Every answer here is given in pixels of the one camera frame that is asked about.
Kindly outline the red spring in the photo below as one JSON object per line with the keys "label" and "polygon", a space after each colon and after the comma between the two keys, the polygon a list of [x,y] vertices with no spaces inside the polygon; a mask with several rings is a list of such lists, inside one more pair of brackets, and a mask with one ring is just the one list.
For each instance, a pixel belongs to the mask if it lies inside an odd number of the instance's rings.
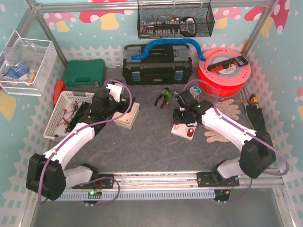
{"label": "red spring", "polygon": [[193,137],[194,132],[195,131],[193,129],[188,129],[188,131],[187,131],[187,137],[189,137],[189,138]]}

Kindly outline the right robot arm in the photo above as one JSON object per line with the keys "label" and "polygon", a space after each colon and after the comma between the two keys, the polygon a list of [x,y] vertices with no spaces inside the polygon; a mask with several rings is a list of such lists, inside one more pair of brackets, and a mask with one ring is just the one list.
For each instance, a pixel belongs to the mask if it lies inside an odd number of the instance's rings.
{"label": "right robot arm", "polygon": [[216,136],[231,142],[241,153],[237,158],[219,162],[209,172],[198,173],[199,187],[228,186],[239,175],[256,179],[276,161],[270,135],[265,130],[255,131],[231,119],[229,100],[215,104],[207,100],[198,102],[189,90],[177,94],[175,99],[180,107],[174,109],[172,134],[191,140],[196,127],[204,125]]}

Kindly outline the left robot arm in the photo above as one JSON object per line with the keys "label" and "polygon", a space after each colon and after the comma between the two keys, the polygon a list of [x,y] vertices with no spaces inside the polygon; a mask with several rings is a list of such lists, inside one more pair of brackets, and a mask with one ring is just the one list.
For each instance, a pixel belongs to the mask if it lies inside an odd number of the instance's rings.
{"label": "left robot arm", "polygon": [[69,161],[90,140],[97,136],[108,122],[117,120],[115,113],[121,117],[131,111],[135,98],[124,92],[130,89],[121,81],[108,79],[105,89],[96,91],[91,103],[80,105],[76,112],[77,119],[71,132],[56,146],[43,154],[35,153],[29,160],[26,188],[37,193],[39,204],[47,200],[58,199],[65,189],[77,185],[89,185],[96,188],[98,182],[105,179],[113,181],[113,177],[100,176],[98,169],[81,164],[76,168],[66,169]]}

